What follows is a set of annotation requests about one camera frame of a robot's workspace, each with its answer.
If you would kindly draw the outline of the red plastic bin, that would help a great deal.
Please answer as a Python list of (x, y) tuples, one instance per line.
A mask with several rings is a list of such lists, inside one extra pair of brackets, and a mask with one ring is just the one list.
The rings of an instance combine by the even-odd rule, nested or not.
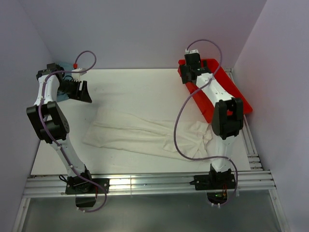
[(213, 118), (215, 104), (220, 100), (226, 101), (231, 98), (240, 98), (243, 102), (243, 113), (246, 115), (253, 112), (253, 108), (238, 90), (230, 77), (225, 73), (223, 68), (220, 68), (219, 71), (212, 76), (212, 73), (215, 72), (218, 65), (218, 61), (213, 58), (202, 59), (201, 66), (207, 67), (210, 70), (210, 73), (204, 73), (198, 76), (196, 84), (192, 82), (185, 84), (189, 93), (193, 93), (199, 87), (206, 84), (209, 80), (211, 81), (209, 85), (193, 96), (193, 99), (201, 111), (201, 114), (209, 124)]

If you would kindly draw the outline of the white t shirt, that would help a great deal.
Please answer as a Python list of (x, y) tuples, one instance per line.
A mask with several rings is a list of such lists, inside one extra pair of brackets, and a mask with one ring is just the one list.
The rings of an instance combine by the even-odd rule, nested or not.
[(204, 158), (215, 148), (206, 122), (153, 120), (100, 107), (83, 143), (97, 148), (123, 150), (143, 155), (184, 160)]

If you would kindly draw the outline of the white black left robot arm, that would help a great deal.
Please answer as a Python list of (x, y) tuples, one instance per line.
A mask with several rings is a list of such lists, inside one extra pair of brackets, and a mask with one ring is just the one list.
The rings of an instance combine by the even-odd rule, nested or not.
[(59, 91), (67, 94), (69, 99), (81, 102), (91, 103), (92, 99), (86, 81), (75, 78), (67, 80), (64, 77), (64, 68), (56, 63), (38, 71), (38, 96), (26, 113), (38, 138), (49, 144), (65, 165), (68, 177), (64, 181), (67, 185), (77, 186), (81, 192), (89, 193), (94, 187), (94, 180), (70, 142), (70, 126), (56, 99)]

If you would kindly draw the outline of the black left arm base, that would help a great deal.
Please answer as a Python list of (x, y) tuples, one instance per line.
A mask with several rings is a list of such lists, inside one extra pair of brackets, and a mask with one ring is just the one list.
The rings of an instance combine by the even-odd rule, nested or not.
[(100, 185), (104, 190), (97, 185), (80, 179), (79, 177), (58, 176), (59, 179), (66, 183), (66, 195), (75, 195), (75, 205), (79, 208), (90, 209), (96, 201), (98, 194), (108, 193), (110, 180), (108, 178), (93, 178), (91, 181)]

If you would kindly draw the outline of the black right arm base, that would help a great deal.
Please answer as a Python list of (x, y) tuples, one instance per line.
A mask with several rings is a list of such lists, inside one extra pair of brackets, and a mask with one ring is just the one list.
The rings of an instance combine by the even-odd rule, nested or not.
[(197, 191), (205, 190), (207, 198), (211, 203), (222, 204), (228, 200), (227, 191), (235, 188), (236, 181), (233, 174), (228, 174), (224, 177), (205, 174), (195, 175), (193, 181), (189, 184), (194, 186)]

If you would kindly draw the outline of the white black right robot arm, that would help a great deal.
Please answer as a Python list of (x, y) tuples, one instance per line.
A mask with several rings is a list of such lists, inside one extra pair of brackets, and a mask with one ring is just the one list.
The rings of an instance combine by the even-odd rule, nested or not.
[(179, 64), (179, 74), (205, 119), (211, 125), (216, 144), (215, 155), (210, 157), (209, 183), (220, 188), (226, 181), (225, 173), (231, 171), (233, 145), (243, 128), (243, 100), (232, 95), (215, 79), (215, 71), (207, 66), (197, 50), (186, 50)]

